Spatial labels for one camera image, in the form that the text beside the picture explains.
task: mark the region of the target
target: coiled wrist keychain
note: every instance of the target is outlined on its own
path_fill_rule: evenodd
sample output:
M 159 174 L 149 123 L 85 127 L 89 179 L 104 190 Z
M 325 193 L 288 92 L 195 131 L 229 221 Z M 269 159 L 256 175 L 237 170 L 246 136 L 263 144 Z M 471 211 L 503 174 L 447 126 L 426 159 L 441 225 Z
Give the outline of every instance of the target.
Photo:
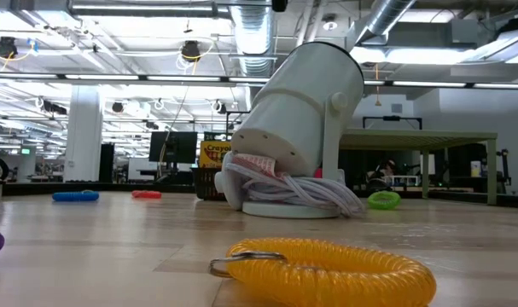
M 431 271 L 389 252 L 308 239 L 243 240 L 209 273 L 243 282 L 289 306 L 427 306 L 436 292 Z M 226 263 L 228 271 L 215 268 Z

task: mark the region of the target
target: white cable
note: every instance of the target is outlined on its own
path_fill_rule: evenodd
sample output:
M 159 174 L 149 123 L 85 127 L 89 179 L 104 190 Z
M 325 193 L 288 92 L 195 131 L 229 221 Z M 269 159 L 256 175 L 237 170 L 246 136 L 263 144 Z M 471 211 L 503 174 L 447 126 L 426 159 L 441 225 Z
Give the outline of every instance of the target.
M 243 165 L 229 163 L 226 168 L 250 180 L 242 188 L 252 200 L 283 201 L 285 204 L 321 209 L 339 207 L 345 217 L 360 217 L 366 212 L 361 200 L 346 185 L 335 180 L 283 175 L 266 176 Z

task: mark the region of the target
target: table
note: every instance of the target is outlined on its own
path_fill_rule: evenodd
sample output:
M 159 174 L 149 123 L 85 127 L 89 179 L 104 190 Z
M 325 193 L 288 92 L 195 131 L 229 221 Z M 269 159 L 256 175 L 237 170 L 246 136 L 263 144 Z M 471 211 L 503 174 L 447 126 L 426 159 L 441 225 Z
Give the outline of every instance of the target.
M 429 165 L 429 152 L 443 148 L 486 142 L 488 163 L 488 205 L 497 202 L 496 140 L 497 133 L 455 132 L 434 130 L 366 130 L 349 129 L 340 139 L 340 149 L 356 150 L 420 150 L 423 164 Z M 422 197 L 429 193 L 429 169 L 422 170 Z

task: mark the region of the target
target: wooden floor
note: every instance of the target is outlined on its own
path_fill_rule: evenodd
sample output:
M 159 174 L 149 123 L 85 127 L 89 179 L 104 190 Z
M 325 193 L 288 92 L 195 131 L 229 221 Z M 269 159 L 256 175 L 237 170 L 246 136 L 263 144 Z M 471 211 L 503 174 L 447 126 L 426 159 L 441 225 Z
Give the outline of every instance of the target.
M 5 198 L 0 306 L 266 307 L 237 281 L 206 273 L 245 238 L 318 238 L 417 259 L 438 282 L 432 306 L 518 307 L 518 209 L 404 200 L 365 219 L 250 217 L 191 194 L 98 203 Z

